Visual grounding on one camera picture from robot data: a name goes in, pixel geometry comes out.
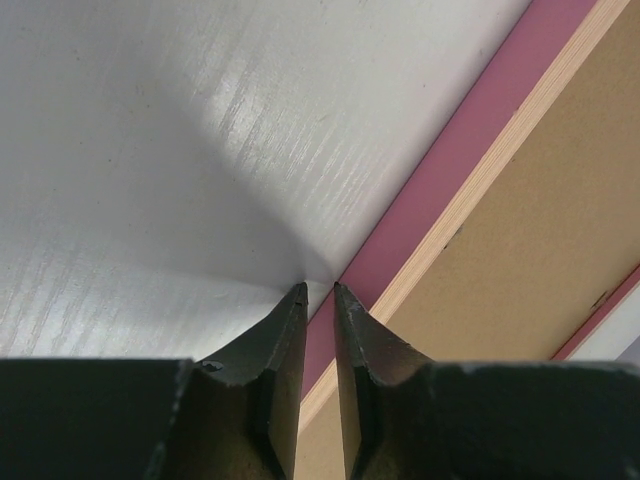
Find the brown panel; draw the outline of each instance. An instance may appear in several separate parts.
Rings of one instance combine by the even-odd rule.
[[[388,327],[438,359],[546,359],[640,263],[633,0]],[[344,478],[337,394],[296,478]]]

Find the plywood edge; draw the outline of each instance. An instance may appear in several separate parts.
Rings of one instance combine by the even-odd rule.
[[[595,311],[591,317],[578,329],[578,331],[565,343],[560,350],[553,356],[554,360],[571,359],[576,352],[587,342],[592,336],[598,335],[600,327],[602,327],[615,314],[616,310],[640,288],[640,266],[638,266],[627,279],[609,296],[607,301]],[[622,351],[615,352],[611,357],[617,358]]]
[[[371,313],[380,322],[386,324],[396,312],[628,3],[629,0],[598,0],[585,16],[374,303]],[[310,424],[337,384],[334,360],[302,401],[298,434]]]

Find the gray floor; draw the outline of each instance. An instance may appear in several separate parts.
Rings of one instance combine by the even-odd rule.
[[[315,308],[527,3],[2,1],[0,354]]]

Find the red edge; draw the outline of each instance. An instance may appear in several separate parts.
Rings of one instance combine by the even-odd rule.
[[[622,282],[615,292],[604,304],[589,317],[582,327],[571,337],[564,346],[553,356],[554,360],[566,360],[569,355],[578,348],[578,345],[587,338],[607,318],[611,311],[622,301],[627,294],[640,282],[640,266],[636,267],[631,275]]]
[[[596,0],[534,0],[340,278],[371,308]],[[334,358],[333,296],[308,328],[302,394]]]

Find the pink painted edge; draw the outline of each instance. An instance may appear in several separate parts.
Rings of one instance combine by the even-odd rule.
[[[631,275],[620,284],[609,299],[595,311],[593,315],[578,329],[578,331],[565,343],[560,350],[553,356],[554,360],[566,360],[569,355],[578,348],[582,341],[606,320],[609,314],[618,304],[624,300],[627,294],[640,283],[640,266],[636,267]]]
[[[340,278],[371,308],[596,0],[534,0]],[[302,394],[334,358],[333,296],[308,328]]]

